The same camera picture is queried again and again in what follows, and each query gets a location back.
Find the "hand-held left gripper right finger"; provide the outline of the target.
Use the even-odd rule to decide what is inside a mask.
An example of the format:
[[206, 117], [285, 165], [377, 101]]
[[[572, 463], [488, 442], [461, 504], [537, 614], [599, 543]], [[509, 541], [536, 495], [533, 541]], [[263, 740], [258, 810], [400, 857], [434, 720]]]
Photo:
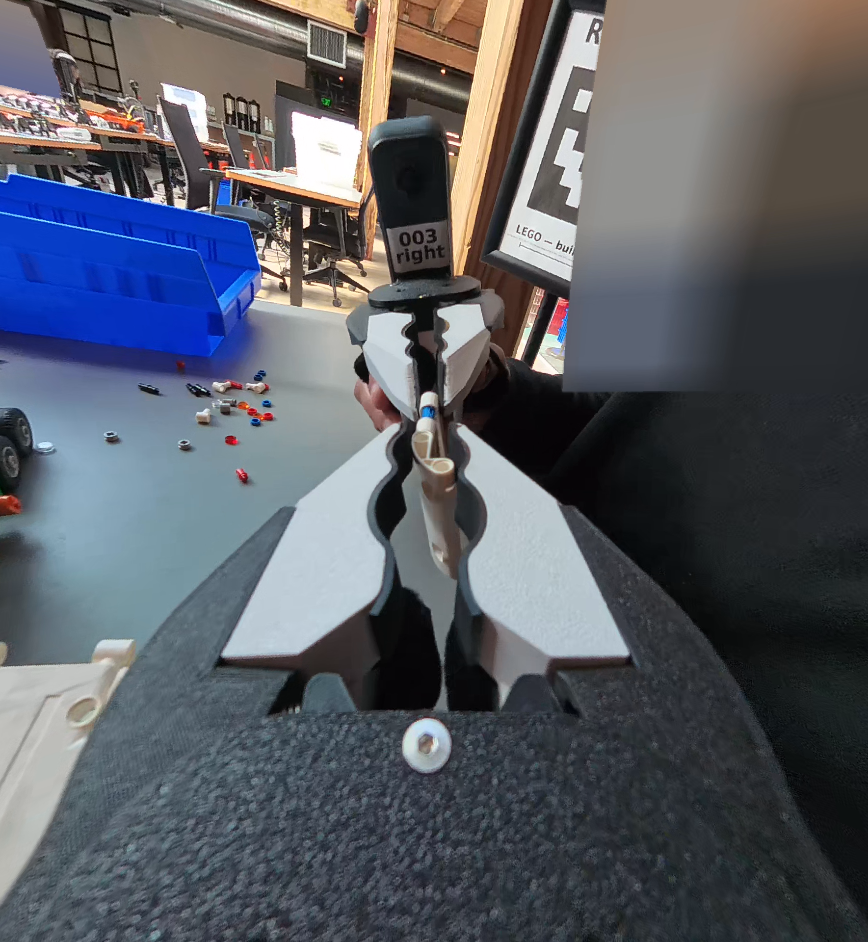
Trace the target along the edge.
[[625, 667], [631, 651], [566, 513], [467, 426], [452, 426], [454, 520], [465, 539], [453, 622], [463, 659], [503, 706], [522, 677]]

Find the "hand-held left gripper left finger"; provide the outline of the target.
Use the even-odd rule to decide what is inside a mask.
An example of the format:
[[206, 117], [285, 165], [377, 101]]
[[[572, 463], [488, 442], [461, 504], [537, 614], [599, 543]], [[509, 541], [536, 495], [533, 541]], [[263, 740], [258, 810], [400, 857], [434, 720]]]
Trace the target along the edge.
[[401, 631], [391, 536], [405, 513], [408, 440], [402, 426], [378, 433], [289, 509], [224, 663], [338, 675], [357, 707], [374, 706], [378, 666]]

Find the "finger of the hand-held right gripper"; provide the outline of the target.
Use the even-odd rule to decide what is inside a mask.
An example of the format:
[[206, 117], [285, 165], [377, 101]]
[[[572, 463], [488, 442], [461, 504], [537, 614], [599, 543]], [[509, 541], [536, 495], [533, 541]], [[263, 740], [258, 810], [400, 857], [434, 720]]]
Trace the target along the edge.
[[472, 390], [488, 357], [489, 337], [480, 304], [453, 304], [438, 311], [438, 389], [444, 417]]
[[364, 357], [369, 374], [391, 404], [410, 421], [417, 421], [419, 387], [413, 341], [405, 334], [413, 327], [410, 313], [371, 314], [367, 322]]

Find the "person's right forearm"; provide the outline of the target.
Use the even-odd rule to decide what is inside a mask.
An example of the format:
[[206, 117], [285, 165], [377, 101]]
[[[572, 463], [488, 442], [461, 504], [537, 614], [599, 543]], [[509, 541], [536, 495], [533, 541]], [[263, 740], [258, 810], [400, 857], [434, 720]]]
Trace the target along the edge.
[[611, 393], [569, 393], [558, 375], [537, 372], [490, 347], [464, 402], [463, 421], [511, 465], [543, 485]]

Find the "white lego garbage container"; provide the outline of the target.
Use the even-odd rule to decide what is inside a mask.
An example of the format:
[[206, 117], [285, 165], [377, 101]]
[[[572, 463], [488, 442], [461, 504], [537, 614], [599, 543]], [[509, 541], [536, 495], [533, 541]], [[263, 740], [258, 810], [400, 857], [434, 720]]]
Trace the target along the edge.
[[49, 829], [136, 643], [98, 642], [84, 663], [6, 666], [6, 657], [0, 642], [0, 894]]

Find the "person's right hand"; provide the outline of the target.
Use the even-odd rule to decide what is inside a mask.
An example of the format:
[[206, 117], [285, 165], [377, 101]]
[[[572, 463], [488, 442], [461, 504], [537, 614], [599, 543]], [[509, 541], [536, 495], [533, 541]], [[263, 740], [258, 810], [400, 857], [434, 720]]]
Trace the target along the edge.
[[368, 415], [375, 430], [380, 432], [399, 426], [403, 417], [377, 379], [369, 372], [364, 354], [358, 355], [354, 362], [354, 370], [357, 376], [355, 398]]

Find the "white desk screen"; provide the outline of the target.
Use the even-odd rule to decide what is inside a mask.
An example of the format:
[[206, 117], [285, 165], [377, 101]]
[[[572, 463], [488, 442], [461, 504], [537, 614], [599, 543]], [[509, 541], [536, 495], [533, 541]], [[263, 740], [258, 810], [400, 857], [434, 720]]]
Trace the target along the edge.
[[296, 177], [302, 187], [354, 188], [362, 143], [357, 125], [294, 111], [290, 126]]

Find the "black office chair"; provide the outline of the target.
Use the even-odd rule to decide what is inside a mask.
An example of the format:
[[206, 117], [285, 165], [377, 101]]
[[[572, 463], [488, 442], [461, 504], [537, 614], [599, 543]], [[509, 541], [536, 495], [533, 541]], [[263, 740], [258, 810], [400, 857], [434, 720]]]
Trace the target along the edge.
[[310, 225], [303, 231], [308, 249], [308, 268], [302, 280], [307, 285], [329, 286], [335, 308], [342, 307], [338, 293], [340, 285], [346, 285], [351, 291], [369, 293], [368, 287], [340, 272], [338, 265], [340, 262], [353, 263], [360, 275], [366, 277], [364, 261], [369, 242], [373, 241], [373, 235], [368, 231], [367, 214], [373, 196], [374, 187], [371, 187], [358, 208], [357, 218], [351, 217], [341, 207], [314, 209], [310, 214]]
[[158, 102], [184, 171], [187, 208], [243, 221], [251, 229], [254, 239], [262, 237], [264, 248], [270, 247], [277, 235], [274, 206], [219, 203], [221, 183], [228, 183], [229, 180], [224, 171], [216, 171], [208, 166], [188, 108], [164, 98]]

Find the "wooden office desk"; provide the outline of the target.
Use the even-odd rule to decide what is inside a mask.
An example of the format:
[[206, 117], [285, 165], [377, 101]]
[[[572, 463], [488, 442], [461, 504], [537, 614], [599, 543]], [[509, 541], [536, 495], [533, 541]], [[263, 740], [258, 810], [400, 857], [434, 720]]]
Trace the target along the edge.
[[298, 174], [288, 171], [258, 171], [229, 167], [225, 171], [225, 176], [235, 183], [270, 191], [275, 194], [276, 201], [289, 204], [289, 304], [301, 307], [303, 284], [307, 279], [303, 266], [305, 243], [303, 208], [325, 209], [334, 213], [339, 233], [337, 237], [339, 256], [345, 258], [347, 253], [344, 217], [350, 211], [357, 211], [361, 208], [362, 194], [351, 186], [325, 182], [301, 182]]

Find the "framed marker sign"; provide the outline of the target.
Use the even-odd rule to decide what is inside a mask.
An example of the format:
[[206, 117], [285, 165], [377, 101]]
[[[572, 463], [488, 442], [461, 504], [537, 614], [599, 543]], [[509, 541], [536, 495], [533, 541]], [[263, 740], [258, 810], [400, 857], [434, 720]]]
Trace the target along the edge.
[[558, 298], [569, 298], [605, 8], [552, 3], [484, 242], [485, 264]]

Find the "person's black clothing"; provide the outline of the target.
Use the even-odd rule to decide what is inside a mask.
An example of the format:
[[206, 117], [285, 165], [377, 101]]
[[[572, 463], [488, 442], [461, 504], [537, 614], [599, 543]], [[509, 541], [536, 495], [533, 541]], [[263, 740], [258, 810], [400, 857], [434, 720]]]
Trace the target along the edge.
[[550, 474], [709, 639], [868, 917], [868, 394], [580, 394]]

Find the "blue plastic bin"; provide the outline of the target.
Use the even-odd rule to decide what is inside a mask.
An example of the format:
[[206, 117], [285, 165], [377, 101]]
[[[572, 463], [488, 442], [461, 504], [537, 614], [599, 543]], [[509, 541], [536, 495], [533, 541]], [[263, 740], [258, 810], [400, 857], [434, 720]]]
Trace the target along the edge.
[[0, 331], [210, 357], [261, 288], [240, 220], [11, 174]]

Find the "long work table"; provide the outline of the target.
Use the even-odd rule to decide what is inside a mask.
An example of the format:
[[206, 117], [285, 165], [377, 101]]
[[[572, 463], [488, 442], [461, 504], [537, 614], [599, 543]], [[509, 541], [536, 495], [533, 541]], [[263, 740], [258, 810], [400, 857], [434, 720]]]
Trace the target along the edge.
[[33, 95], [0, 86], [0, 144], [77, 146], [84, 151], [107, 151], [158, 141], [145, 121], [103, 105]]

